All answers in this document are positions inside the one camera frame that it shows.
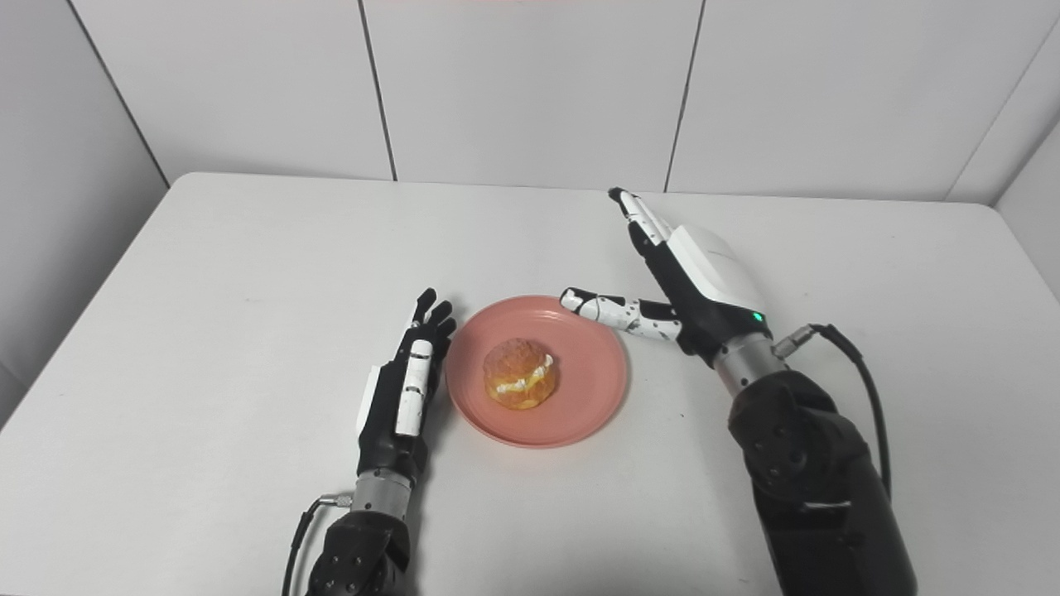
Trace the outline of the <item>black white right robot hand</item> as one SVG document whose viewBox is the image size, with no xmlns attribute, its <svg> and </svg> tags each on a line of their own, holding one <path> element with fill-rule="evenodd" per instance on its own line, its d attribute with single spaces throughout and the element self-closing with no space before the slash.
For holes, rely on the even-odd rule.
<svg viewBox="0 0 1060 596">
<path fill-rule="evenodd" d="M 706 363 L 736 339 L 771 339 L 761 291 L 723 238 L 694 226 L 673 227 L 641 197 L 618 186 L 607 194 L 620 207 L 631 242 L 667 300 L 568 287 L 559 297 L 561 306 L 633 336 L 673 341 Z"/>
</svg>

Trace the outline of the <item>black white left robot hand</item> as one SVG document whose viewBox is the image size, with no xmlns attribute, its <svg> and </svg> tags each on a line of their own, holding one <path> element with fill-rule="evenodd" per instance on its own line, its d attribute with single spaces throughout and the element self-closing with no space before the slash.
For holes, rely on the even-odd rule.
<svg viewBox="0 0 1060 596">
<path fill-rule="evenodd" d="M 435 288 L 424 290 L 393 358 L 369 378 L 367 411 L 357 439 L 357 474 L 390 473 L 416 486 L 428 461 L 426 415 L 454 332 L 450 302 L 439 300 Z"/>
</svg>

